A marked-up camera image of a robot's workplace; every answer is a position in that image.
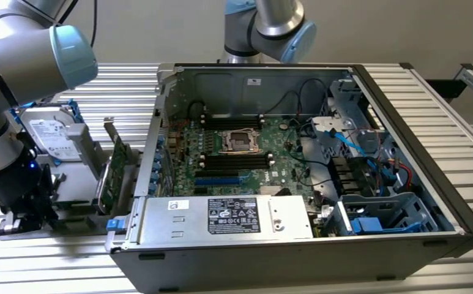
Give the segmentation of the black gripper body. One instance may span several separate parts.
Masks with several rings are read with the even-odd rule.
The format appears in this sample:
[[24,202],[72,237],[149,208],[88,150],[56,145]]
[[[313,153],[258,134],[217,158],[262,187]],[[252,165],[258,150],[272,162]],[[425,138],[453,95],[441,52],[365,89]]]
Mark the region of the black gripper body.
[[48,165],[19,164],[0,171],[3,213],[52,214],[52,192]]

